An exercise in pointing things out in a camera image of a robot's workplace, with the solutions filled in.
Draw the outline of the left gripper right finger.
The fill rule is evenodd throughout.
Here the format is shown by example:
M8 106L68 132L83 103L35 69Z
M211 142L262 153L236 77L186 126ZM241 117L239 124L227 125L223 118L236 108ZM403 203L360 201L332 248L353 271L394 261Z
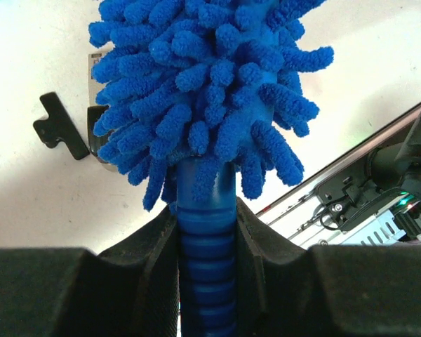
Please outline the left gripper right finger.
M421 246L302 249L236 210L240 336L421 336Z

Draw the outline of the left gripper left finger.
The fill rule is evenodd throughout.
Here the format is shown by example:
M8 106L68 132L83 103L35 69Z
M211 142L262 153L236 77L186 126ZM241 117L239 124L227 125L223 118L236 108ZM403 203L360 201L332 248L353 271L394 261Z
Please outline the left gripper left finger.
M177 238L164 209L100 254L0 249L0 336L175 336Z

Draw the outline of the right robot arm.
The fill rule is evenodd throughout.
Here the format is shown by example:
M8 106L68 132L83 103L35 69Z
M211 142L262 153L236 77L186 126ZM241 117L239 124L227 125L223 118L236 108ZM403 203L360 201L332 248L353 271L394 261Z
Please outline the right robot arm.
M421 113L402 143L372 153L369 170L381 189L397 187L421 201Z

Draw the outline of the blue microfiber duster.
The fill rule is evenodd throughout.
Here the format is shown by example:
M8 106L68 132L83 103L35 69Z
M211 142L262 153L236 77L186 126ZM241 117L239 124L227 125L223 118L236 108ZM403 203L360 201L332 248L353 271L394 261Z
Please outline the blue microfiber duster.
M112 50L92 67L106 107L98 152L142 201L175 212L183 336L236 336L236 181L257 199L266 174L303 179L281 129L304 137L318 106L300 75L334 51L302 50L301 19L319 1L102 1L88 31Z

